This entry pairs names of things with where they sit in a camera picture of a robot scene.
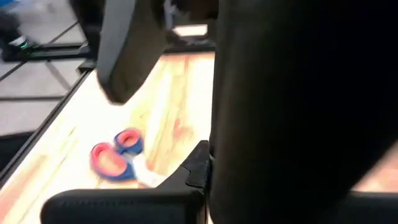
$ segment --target wood plank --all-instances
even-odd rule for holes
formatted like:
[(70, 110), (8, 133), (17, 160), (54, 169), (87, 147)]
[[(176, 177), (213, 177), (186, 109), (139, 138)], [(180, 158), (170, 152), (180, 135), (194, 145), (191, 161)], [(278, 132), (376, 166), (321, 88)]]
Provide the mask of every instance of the wood plank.
[(214, 54), (162, 56), (125, 104), (111, 104), (90, 74), (0, 190), (1, 223), (40, 223), (43, 203), (70, 189), (146, 187), (110, 182), (90, 168), (89, 153), (125, 128), (144, 136), (148, 167), (170, 175), (210, 134)]
[(398, 142), (353, 189), (362, 192), (398, 192)]

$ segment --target wooden floor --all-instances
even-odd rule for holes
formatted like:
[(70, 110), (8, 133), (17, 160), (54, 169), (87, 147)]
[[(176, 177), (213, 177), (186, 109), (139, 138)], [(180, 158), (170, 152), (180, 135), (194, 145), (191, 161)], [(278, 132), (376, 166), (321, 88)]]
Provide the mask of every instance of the wooden floor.
[(123, 106), (111, 105), (90, 74), (1, 189), (2, 223), (40, 223), (44, 202), (65, 190), (140, 187), (90, 169), (91, 148), (125, 128), (142, 131), (148, 168), (170, 175), (210, 134), (213, 66), (214, 54), (163, 56)]

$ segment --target white sock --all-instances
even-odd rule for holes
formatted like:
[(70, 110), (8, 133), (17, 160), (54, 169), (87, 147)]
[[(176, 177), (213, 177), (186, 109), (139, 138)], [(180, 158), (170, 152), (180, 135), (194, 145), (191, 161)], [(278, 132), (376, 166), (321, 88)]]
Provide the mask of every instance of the white sock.
[(166, 179), (165, 176), (148, 170), (144, 153), (136, 156), (128, 155), (127, 157), (132, 162), (132, 166), (139, 183), (155, 188)]

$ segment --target person's foot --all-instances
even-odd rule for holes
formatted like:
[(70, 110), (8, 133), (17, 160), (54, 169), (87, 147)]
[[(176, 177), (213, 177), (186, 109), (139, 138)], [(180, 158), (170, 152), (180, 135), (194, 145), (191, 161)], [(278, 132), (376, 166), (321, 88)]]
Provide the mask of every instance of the person's foot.
[(7, 60), (8, 58), (14, 58), (19, 55), (27, 55), (38, 46), (38, 43), (34, 42), (33, 40), (30, 40), (25, 36), (20, 36), (18, 39), (13, 40), (8, 44), (1, 43), (1, 58), (3, 60)]

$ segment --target gray floor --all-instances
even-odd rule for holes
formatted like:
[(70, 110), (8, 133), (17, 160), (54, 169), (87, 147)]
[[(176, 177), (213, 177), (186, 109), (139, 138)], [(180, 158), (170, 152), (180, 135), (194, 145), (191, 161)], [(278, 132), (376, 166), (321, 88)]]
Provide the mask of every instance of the gray floor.
[[(21, 19), (20, 30), (40, 43), (47, 43), (76, 22), (67, 0), (30, 0), (16, 8)], [(55, 42), (83, 42), (75, 26)], [(77, 66), (83, 60), (26, 63), (0, 82), (0, 99), (9, 96), (61, 96), (78, 78)], [(19, 63), (0, 61), (0, 77)], [(35, 130), (58, 101), (0, 101), (0, 136)]]

